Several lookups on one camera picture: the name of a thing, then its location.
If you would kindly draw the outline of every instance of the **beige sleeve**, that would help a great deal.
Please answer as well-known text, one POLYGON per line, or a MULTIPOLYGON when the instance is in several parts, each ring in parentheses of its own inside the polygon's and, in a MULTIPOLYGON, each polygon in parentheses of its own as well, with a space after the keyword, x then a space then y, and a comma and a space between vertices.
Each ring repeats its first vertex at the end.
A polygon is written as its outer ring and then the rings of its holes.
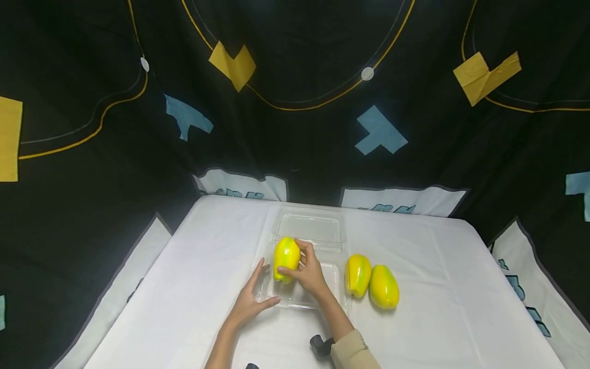
POLYGON ((332 345, 336 369, 381 369, 356 329, 332 345))

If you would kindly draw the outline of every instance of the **clear plastic container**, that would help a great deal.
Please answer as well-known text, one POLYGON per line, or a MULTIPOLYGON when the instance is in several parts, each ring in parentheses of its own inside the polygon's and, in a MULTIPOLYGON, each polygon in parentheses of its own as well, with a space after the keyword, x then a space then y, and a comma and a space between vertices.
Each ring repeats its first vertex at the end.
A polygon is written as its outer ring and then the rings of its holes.
MULTIPOLYGON (((350 300, 344 287, 344 267, 348 253, 343 234, 344 223, 339 210, 282 205, 273 227, 272 241, 264 257, 273 265, 274 248, 283 237, 298 238, 313 243, 316 257, 330 291, 344 311, 350 312, 350 300)), ((292 281, 288 285, 273 279, 272 267, 264 272, 256 298, 259 301, 272 296, 281 297, 280 306, 316 309, 317 303, 303 288, 292 281)))

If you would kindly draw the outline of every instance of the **yellow fruit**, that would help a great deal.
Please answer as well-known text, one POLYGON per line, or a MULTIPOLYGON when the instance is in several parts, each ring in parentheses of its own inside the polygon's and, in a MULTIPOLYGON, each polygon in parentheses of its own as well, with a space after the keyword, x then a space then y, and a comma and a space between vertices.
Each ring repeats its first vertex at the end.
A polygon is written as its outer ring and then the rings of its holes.
POLYGON ((354 254, 348 258, 344 271, 346 292, 354 297, 365 295, 371 281, 371 262, 366 256, 354 254))
POLYGON ((398 306, 398 282, 385 265, 375 265, 373 268, 369 294, 375 305, 382 309, 395 309, 398 306))
POLYGON ((274 260, 273 260, 273 278, 276 281, 289 284, 291 277, 284 276, 277 271, 277 268, 284 266, 291 270, 296 270, 299 266, 299 258, 301 257, 301 250, 299 246, 290 237, 285 237, 277 243, 277 247, 274 248, 274 260))

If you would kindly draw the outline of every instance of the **wrist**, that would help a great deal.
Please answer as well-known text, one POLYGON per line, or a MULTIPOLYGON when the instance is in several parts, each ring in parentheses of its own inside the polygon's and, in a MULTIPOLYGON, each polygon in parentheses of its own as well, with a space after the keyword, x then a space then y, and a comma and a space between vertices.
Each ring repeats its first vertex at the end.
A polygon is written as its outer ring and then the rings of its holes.
POLYGON ((223 325, 221 325, 221 329, 219 329, 220 335, 237 335, 238 331, 240 330, 240 323, 234 319, 233 317, 229 316, 223 325))
POLYGON ((334 295, 332 295, 332 291, 330 291, 330 288, 328 288, 327 285, 324 285, 321 289, 314 293, 313 297, 320 305, 324 305, 336 299, 334 295))

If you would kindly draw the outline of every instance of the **yellow curve line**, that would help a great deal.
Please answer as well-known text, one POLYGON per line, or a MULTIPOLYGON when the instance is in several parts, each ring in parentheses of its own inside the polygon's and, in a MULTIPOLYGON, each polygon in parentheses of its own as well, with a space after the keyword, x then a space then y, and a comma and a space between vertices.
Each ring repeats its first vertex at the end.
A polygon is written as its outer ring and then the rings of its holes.
MULTIPOLYGON (((463 38, 461 39, 461 56, 463 58, 463 61, 467 60, 465 58, 465 37, 467 35, 467 30, 469 29, 469 25, 471 23, 471 18, 473 16, 473 12, 476 9, 476 4, 477 4, 477 0, 474 0, 473 6, 471 7, 471 12, 469 13, 469 18, 467 18, 467 25, 465 26, 465 31, 463 32, 463 38)), ((590 112, 590 108, 584 108, 584 107, 554 107, 551 109, 530 110, 530 109, 522 109, 520 107, 502 104, 502 103, 499 103, 499 102, 493 100, 491 97, 487 97, 487 96, 485 97, 485 99, 492 104, 496 104, 498 106, 505 107, 506 109, 515 110, 517 112, 523 112, 523 113, 590 112)))
POLYGON ((471 12, 469 13, 469 18, 467 18, 467 25, 465 26, 465 31, 463 32, 463 38, 461 39, 461 56, 463 57, 463 61, 466 61, 465 58, 465 37, 467 36, 467 30, 469 29, 469 23, 471 23, 471 17, 473 16, 473 12, 476 9, 477 0, 473 2, 473 6, 471 7, 471 12))
POLYGON ((92 132, 90 135, 88 135, 87 137, 81 139, 78 142, 74 142, 74 143, 72 143, 70 145, 64 146, 62 148, 57 148, 57 149, 53 149, 53 150, 49 150, 49 151, 39 152, 37 154, 22 155, 22 156, 19 156, 18 159, 19 160, 24 160, 24 159, 39 158, 40 156, 46 156, 46 155, 55 154, 56 152, 66 151, 66 150, 69 150, 71 148, 75 148, 76 146, 82 145, 86 141, 90 140, 92 137, 94 137, 94 136, 96 136, 96 135, 99 134, 99 132, 103 128, 103 120, 104 120, 104 117, 107 114, 107 112, 110 110, 110 108, 112 108, 115 105, 121 104, 121 103, 126 103, 126 102, 129 102, 129 101, 137 100, 141 95, 143 95, 143 93, 145 92, 145 90, 146 90, 146 88, 148 86, 148 81, 147 80, 148 80, 148 74, 146 72, 146 80, 143 83, 143 88, 142 88, 142 90, 137 95, 135 95, 133 97, 130 97, 129 99, 115 101, 114 103, 111 103, 110 105, 108 105, 104 109, 103 114, 100 116, 99 127, 94 132, 92 132))
MULTIPOLYGON (((193 19, 191 12, 188 10, 188 7, 186 6, 186 2, 185 0, 181 0, 182 1, 182 5, 185 8, 186 14, 188 15, 189 19, 191 20, 191 23, 193 25, 193 27, 195 27, 196 31, 199 33, 199 35, 201 36, 201 38, 203 39, 203 41, 205 42, 205 44, 209 47, 210 50, 213 50, 213 48, 211 47, 211 45, 207 42, 207 40, 205 39, 205 36, 203 36, 203 32, 201 32, 201 29, 196 25, 195 20, 193 19)), ((375 65, 373 66, 373 69, 377 68, 377 66, 381 63, 381 61, 383 61, 383 59, 387 56, 387 54, 389 53, 389 51, 391 50, 391 48, 393 47, 393 45, 395 44, 395 41, 397 41, 399 35, 401 34, 402 30, 405 27, 406 22, 408 21, 409 15, 412 12, 412 9, 414 7, 414 3, 416 2, 416 0, 412 0, 412 3, 410 4, 409 8, 408 8, 408 12, 406 13, 406 16, 404 18, 404 21, 402 23, 402 25, 400 26, 398 33, 395 35, 394 39, 391 41, 391 43, 389 44, 389 47, 387 48, 387 50, 385 50, 384 54, 381 56, 381 58, 377 61, 377 63, 375 63, 375 65)), ((349 87, 348 89, 346 89, 345 91, 341 92, 339 95, 324 101, 321 104, 318 105, 314 105, 314 106, 308 106, 308 107, 280 107, 277 105, 274 105, 272 103, 270 103, 267 99, 263 98, 261 94, 258 93, 258 91, 256 91, 252 86, 250 86, 249 84, 246 84, 246 86, 248 86, 248 88, 250 88, 250 90, 252 90, 256 96, 258 96, 260 98, 260 100, 264 101, 266 104, 268 104, 269 106, 278 109, 278 110, 283 110, 286 112, 302 112, 304 110, 313 110, 313 109, 317 109, 318 107, 322 107, 324 105, 327 105, 329 103, 331 103, 334 100, 337 100, 339 98, 341 98, 342 96, 346 95, 347 93, 349 93, 350 91, 352 91, 356 86, 358 86, 361 82, 363 82, 362 79, 359 79, 354 85, 352 85, 352 87, 349 87)))
POLYGON ((207 46, 209 47, 209 50, 213 50, 211 45, 207 42, 207 39, 205 39, 205 36, 203 36, 203 32, 201 32, 199 27, 196 25, 195 20, 192 18, 191 12, 188 11, 188 6, 186 6, 186 2, 184 0, 181 0, 181 1, 182 1, 182 5, 184 5, 184 7, 185 7, 186 14, 188 14, 188 17, 191 19, 192 25, 195 27, 196 31, 199 32, 199 35, 201 35, 201 38, 203 39, 205 44, 207 44, 207 46))
POLYGON ((358 86, 361 82, 363 82, 363 80, 359 80, 357 81, 355 84, 353 84, 351 87, 349 87, 346 91, 344 91, 343 93, 341 93, 340 95, 337 95, 333 98, 331 98, 330 100, 324 101, 321 104, 318 105, 314 105, 314 106, 308 106, 308 107, 298 107, 298 108, 292 108, 292 107, 280 107, 280 106, 276 106, 273 105, 272 103, 268 102, 265 98, 263 98, 258 91, 254 90, 254 88, 252 86, 250 86, 249 84, 246 84, 246 86, 248 86, 262 101, 264 101, 265 103, 267 103, 268 105, 272 106, 275 109, 278 110, 283 110, 286 112, 302 112, 304 110, 313 110, 313 109, 317 109, 318 107, 322 107, 324 105, 327 105, 329 103, 331 103, 332 101, 339 99, 340 97, 346 95, 347 93, 349 93, 350 91, 352 91, 356 86, 358 86))
POLYGON ((397 35, 395 35, 393 41, 391 41, 391 43, 389 44, 389 47, 387 48, 387 50, 385 50, 385 52, 381 56, 381 58, 377 61, 377 63, 375 63, 375 65, 373 66, 373 69, 377 68, 377 66, 379 64, 381 64, 381 61, 387 56, 387 54, 389 53, 389 51, 391 50, 391 48, 393 47, 393 45, 395 44, 395 42, 398 40, 399 35, 401 34, 402 30, 405 27, 406 22, 408 21, 409 14, 412 12, 412 9, 414 7, 414 3, 415 2, 416 2, 416 0, 412 0, 412 3, 409 5, 408 12, 406 13, 406 17, 404 18, 404 21, 403 21, 402 25, 400 26, 397 35))
POLYGON ((133 13, 133 5, 131 4, 131 0, 127 0, 127 5, 129 6, 129 14, 131 15, 131 23, 133 24, 133 32, 135 33, 135 40, 137 40, 137 46, 139 46, 139 50, 142 52, 142 57, 145 57, 145 54, 143 53, 142 44, 139 42, 137 26, 135 26, 135 13, 133 13))

